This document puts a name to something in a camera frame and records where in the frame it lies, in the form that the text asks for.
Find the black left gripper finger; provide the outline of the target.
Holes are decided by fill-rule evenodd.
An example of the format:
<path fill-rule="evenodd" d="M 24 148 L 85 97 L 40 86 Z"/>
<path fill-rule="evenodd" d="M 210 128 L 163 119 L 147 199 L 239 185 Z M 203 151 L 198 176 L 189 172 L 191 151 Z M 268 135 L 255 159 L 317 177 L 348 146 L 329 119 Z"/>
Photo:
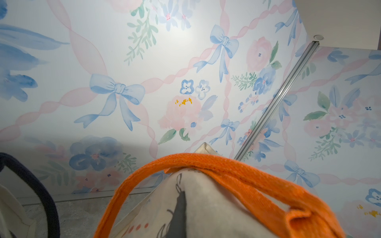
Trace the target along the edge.
<path fill-rule="evenodd" d="M 186 194 L 181 191 L 178 198 L 174 212 L 172 213 L 172 220 L 167 230 L 167 238 L 186 238 L 186 215 L 187 201 Z"/>

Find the canvas bag navy handles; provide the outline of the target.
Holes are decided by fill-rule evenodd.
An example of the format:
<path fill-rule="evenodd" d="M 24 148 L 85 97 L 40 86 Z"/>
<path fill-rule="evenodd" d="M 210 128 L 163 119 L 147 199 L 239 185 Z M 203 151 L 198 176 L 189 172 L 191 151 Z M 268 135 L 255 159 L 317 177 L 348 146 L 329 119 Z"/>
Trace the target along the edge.
<path fill-rule="evenodd" d="M 61 229 L 58 211 L 52 196 L 44 185 L 16 158 L 9 154 L 1 153 L 1 170 L 4 168 L 8 168 L 18 176 L 19 179 L 25 183 L 24 187 L 28 191 L 34 192 L 34 195 L 17 196 L 16 200 L 20 201 L 22 205 L 41 203 L 46 214 L 48 237 L 59 238 L 61 236 Z"/>

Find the canvas bag orange handles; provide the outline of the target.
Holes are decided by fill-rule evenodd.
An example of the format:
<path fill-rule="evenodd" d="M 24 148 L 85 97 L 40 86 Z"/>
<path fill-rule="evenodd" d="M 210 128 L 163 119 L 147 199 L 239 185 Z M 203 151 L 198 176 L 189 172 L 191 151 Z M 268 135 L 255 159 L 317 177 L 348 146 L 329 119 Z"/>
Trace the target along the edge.
<path fill-rule="evenodd" d="M 158 172 L 167 179 L 116 223 L 132 190 Z M 94 236 L 166 238 L 181 191 L 187 201 L 186 238 L 345 237 L 329 206 L 303 187 L 203 149 L 165 156 L 131 174 Z"/>

